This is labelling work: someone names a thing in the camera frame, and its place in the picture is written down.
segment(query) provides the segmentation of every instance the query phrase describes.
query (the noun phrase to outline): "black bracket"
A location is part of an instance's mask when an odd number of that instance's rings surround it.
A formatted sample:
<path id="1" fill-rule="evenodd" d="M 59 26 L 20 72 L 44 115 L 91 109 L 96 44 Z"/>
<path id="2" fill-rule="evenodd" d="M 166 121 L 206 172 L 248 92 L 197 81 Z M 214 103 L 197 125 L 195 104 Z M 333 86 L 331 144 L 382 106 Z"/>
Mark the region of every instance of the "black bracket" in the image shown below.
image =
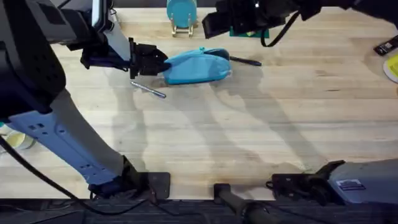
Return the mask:
<path id="1" fill-rule="evenodd" d="M 171 67 L 171 64 L 164 63 L 168 57 L 160 51 L 156 45 L 137 44 L 133 38 L 130 42 L 130 79 L 138 75 L 156 76 Z"/>
<path id="2" fill-rule="evenodd" d="M 124 169 L 121 176 L 113 181 L 94 185 L 90 184 L 88 190 L 103 198 L 117 195 L 121 192 L 136 190 L 136 195 L 149 192 L 155 199 L 167 199 L 170 195 L 170 173 L 168 172 L 137 172 L 129 160 L 124 157 Z"/>
<path id="3" fill-rule="evenodd" d="M 292 200 L 315 200 L 320 205 L 328 203 L 344 205 L 343 199 L 329 185 L 330 174 L 344 161 L 329 162 L 315 174 L 274 174 L 266 187 L 274 197 L 288 197 Z"/>

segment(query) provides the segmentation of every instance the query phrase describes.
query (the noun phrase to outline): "wood grain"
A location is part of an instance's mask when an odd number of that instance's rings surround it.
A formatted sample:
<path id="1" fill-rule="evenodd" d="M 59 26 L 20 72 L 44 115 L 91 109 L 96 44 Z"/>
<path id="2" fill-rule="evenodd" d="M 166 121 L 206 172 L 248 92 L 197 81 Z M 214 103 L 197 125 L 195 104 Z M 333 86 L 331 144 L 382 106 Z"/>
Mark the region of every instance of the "wood grain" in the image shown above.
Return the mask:
<path id="1" fill-rule="evenodd" d="M 198 9 L 201 21 L 214 9 Z M 129 84 L 129 74 L 79 63 L 81 52 L 54 45 L 67 89 L 99 135 L 138 170 L 169 171 L 170 198 L 211 198 L 229 182 L 247 198 L 272 199 L 262 186 L 278 172 L 314 172 L 328 161 L 398 157 L 397 86 L 382 72 L 374 45 L 394 26 L 353 11 L 324 9 L 298 21 L 271 49 L 258 39 L 171 37 L 165 9 L 118 9 L 123 31 L 167 55 L 223 47 L 261 68 L 233 63 L 233 76 L 206 84 L 167 86 L 161 77 L 137 81 L 167 94 L 161 100 Z M 275 37 L 280 28 L 271 31 Z M 87 185 L 46 148 L 21 152 L 79 197 Z M 0 197 L 63 198 L 7 154 L 0 156 Z"/>

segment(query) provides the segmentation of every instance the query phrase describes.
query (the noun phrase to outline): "blue pouch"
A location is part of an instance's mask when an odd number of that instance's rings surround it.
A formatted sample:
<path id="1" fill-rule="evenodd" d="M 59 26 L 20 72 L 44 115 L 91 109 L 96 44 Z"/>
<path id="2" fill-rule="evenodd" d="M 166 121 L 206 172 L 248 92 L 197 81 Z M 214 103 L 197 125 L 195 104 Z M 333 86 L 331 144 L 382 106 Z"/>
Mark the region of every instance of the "blue pouch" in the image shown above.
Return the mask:
<path id="1" fill-rule="evenodd" d="M 229 53 L 225 49 L 201 47 L 170 57 L 165 63 L 171 64 L 163 72 L 166 83 L 171 85 L 221 80 L 232 71 Z"/>

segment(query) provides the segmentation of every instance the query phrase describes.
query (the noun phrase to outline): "black device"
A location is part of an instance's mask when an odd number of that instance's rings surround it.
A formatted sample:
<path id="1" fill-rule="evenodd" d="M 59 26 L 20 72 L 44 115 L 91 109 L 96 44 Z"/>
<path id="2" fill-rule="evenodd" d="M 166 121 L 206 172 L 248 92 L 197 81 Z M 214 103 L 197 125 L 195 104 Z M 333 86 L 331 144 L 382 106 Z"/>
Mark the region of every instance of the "black device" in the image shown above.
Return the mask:
<path id="1" fill-rule="evenodd" d="M 283 38 L 298 16 L 306 21 L 318 14 L 323 6 L 332 5 L 326 0 L 222 0 L 216 3 L 217 12 L 208 14 L 202 24 L 207 39 L 229 32 L 230 28 L 235 34 L 261 30 L 261 44 L 272 47 Z M 286 18 L 293 12 L 295 14 L 286 23 Z M 285 23 L 282 32 L 267 45 L 265 31 Z"/>
<path id="2" fill-rule="evenodd" d="M 393 37 L 391 40 L 378 45 L 374 48 L 374 51 L 380 56 L 385 56 L 396 48 L 398 48 L 398 35 Z"/>

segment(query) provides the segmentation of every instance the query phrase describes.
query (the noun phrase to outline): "label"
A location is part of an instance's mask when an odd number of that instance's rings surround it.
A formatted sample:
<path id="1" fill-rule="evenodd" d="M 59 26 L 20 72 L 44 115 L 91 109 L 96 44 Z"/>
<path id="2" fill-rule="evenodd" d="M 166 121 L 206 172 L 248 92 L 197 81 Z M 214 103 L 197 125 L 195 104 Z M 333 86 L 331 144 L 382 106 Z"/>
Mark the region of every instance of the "label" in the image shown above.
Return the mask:
<path id="1" fill-rule="evenodd" d="M 358 179 L 337 180 L 337 186 L 343 190 L 366 190 L 365 186 Z"/>

